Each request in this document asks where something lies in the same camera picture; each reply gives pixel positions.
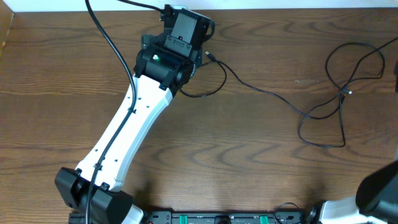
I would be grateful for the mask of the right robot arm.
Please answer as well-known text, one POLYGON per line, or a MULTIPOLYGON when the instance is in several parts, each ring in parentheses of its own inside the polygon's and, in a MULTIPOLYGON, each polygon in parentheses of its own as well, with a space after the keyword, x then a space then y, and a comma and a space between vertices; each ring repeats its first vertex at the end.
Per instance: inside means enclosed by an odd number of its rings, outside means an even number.
POLYGON ((397 223, 397 161, 367 176, 356 195, 317 203, 306 223, 397 223))

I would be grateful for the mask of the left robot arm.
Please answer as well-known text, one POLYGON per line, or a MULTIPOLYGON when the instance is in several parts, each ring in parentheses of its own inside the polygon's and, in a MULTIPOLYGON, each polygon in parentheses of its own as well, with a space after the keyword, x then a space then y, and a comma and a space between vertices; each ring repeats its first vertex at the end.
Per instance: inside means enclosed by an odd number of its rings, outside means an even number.
POLYGON ((143 35, 129 88, 108 127, 74 169, 59 170, 55 185, 78 212, 71 223, 139 223, 144 213, 123 191, 132 160, 146 134, 201 65, 203 43, 215 24, 185 7, 166 6, 164 30, 143 35))

